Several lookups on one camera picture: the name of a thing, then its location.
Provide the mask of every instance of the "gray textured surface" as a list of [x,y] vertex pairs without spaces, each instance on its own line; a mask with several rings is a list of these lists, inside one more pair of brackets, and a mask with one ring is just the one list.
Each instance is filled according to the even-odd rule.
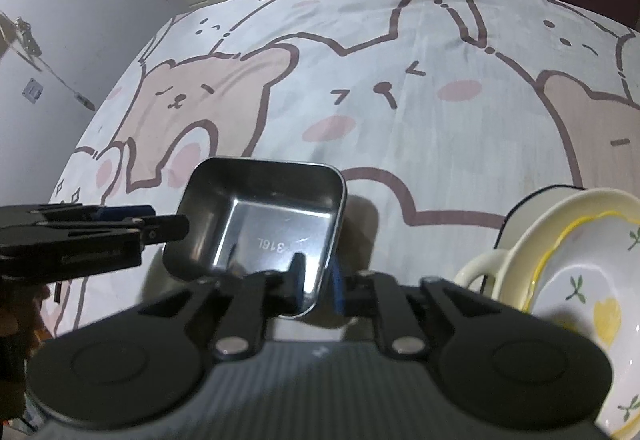
[[596,440],[581,424],[513,432],[463,414],[412,362],[381,356],[372,343],[268,343],[220,366],[180,409],[149,424],[95,432],[49,423],[36,440]]

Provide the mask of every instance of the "leaf pattern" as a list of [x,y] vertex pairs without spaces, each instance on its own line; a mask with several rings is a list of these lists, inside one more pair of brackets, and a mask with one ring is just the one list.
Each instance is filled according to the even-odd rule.
[[578,276],[578,281],[576,282],[575,277],[572,276],[571,277],[571,286],[574,287],[574,291],[569,294],[567,297],[564,298],[565,301],[569,301],[572,297],[576,296],[578,298],[578,301],[580,301],[580,303],[586,303],[587,302],[587,298],[584,296],[584,294],[580,293],[580,289],[582,287],[582,283],[584,282],[584,280],[582,279],[582,274],[580,274],[580,276]]
[[620,411],[625,412],[624,417],[622,417],[623,422],[626,422],[627,420],[629,420],[629,417],[631,417],[632,410],[638,409],[640,407],[640,402],[638,402],[638,397],[640,397],[640,394],[637,394],[635,397],[633,397],[631,399],[631,403],[628,406],[618,406],[618,409]]
[[640,243],[640,227],[638,227],[638,230],[636,232],[629,231],[629,238],[631,238],[634,242],[629,246],[629,248],[627,249],[628,251],[630,251],[632,248],[638,245],[638,243]]

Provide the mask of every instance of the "wall socket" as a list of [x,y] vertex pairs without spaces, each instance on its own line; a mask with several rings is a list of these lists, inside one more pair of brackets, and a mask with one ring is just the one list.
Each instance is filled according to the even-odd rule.
[[35,104],[40,98],[40,94],[42,94],[42,85],[32,77],[27,83],[27,86],[24,87],[22,95]]

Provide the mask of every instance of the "metal screw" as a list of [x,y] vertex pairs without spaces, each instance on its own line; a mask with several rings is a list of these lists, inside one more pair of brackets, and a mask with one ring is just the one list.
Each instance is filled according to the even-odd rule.
[[399,337],[392,344],[393,350],[401,355],[413,355],[424,350],[424,341],[417,337]]
[[216,350],[223,355],[241,354],[248,349],[248,341],[241,337],[225,337],[216,343]]

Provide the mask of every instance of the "pink cheek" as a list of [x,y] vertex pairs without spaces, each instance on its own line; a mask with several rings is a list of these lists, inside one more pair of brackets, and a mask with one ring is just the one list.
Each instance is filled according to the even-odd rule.
[[114,196],[120,190],[120,186],[122,185],[122,178],[125,176],[124,168],[125,166],[123,165],[115,184],[113,184],[113,189],[111,189],[111,192],[107,195],[107,197]]
[[302,140],[307,143],[324,143],[341,139],[353,128],[356,121],[346,115],[331,115],[326,119],[318,121],[315,125],[308,127],[302,134]]
[[475,79],[462,79],[447,83],[436,92],[443,101],[468,101],[476,97],[482,90],[480,81]]
[[95,174],[95,187],[98,189],[104,186],[108,179],[111,178],[111,172],[113,171],[113,164],[111,160],[105,160],[100,167],[98,168],[98,172]]
[[113,90],[111,90],[111,92],[109,92],[109,95],[107,96],[107,99],[108,100],[113,99],[120,92],[122,92],[122,87],[121,86],[116,86],[116,88],[114,88]]
[[200,145],[196,143],[187,144],[176,153],[168,171],[169,187],[178,188],[187,184],[191,173],[200,163],[200,154]]

